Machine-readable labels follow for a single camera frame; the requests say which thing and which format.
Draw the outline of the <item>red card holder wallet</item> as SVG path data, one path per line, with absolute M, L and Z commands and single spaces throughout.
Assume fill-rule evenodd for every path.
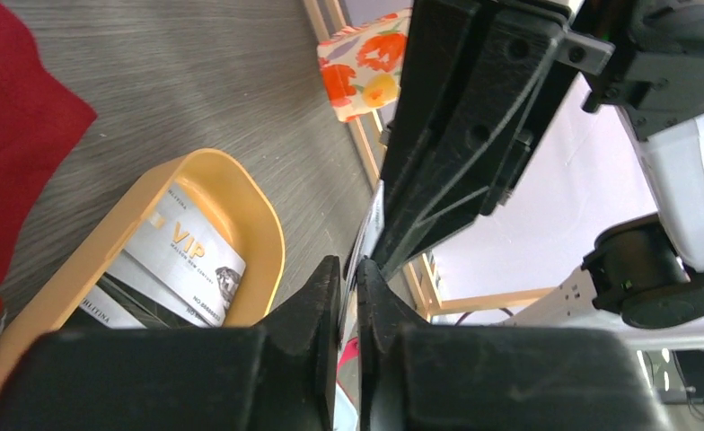
M 359 414 L 350 390 L 355 384 L 351 381 L 350 362 L 359 357 L 358 337 L 352 337 L 341 350 L 337 366 L 335 386 L 333 430 L 356 431 L 359 429 Z

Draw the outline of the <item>floral fabric bag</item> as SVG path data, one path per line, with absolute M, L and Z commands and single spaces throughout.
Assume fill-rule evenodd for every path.
M 321 78 L 337 119 L 349 122 L 396 101 L 412 9 L 347 26 L 317 47 Z

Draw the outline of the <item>white VIP card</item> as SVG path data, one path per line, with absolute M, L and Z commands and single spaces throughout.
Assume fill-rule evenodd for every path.
M 124 252 L 215 327 L 223 325 L 246 269 L 177 183 L 162 194 Z

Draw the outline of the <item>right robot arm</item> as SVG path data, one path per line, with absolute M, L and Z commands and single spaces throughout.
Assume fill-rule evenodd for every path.
M 577 75 L 612 105 L 657 211 L 604 231 L 540 304 L 432 325 L 387 279 L 512 194 Z M 417 1 L 384 158 L 383 231 L 356 266 L 364 430 L 668 430 L 637 360 L 576 317 L 704 317 L 704 1 Z

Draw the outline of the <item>red cloth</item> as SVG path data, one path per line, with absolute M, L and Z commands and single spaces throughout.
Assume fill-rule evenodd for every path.
M 31 32 L 0 3 L 0 285 L 26 216 L 95 119 L 46 70 Z

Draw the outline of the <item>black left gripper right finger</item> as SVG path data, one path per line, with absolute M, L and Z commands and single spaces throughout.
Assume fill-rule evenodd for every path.
M 669 430 L 636 358 L 603 330 L 449 326 L 356 270 L 363 430 Z

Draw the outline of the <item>yellow oval tray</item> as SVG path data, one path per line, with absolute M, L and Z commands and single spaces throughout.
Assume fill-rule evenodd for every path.
M 231 155 L 200 149 L 140 176 L 7 326 L 0 336 L 0 391 L 22 354 L 39 336 L 63 325 L 173 183 L 247 263 L 225 326 L 250 326 L 269 313 L 286 261 L 276 211 Z

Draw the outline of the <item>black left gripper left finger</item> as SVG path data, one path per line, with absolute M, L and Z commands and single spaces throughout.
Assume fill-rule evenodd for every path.
M 330 430 L 340 263 L 249 327 L 59 330 L 0 391 L 0 430 Z

